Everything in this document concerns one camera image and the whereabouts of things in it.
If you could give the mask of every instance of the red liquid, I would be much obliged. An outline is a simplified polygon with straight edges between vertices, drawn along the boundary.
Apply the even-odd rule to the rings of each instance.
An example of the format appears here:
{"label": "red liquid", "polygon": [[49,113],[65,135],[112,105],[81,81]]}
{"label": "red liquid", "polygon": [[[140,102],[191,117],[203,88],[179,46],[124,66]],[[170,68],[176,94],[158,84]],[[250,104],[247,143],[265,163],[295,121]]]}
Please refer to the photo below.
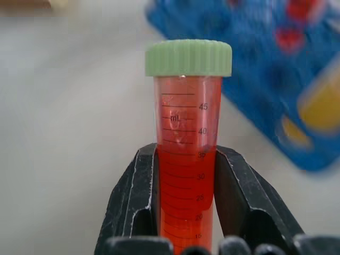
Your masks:
{"label": "red liquid", "polygon": [[160,234],[211,249],[221,78],[156,78]]}

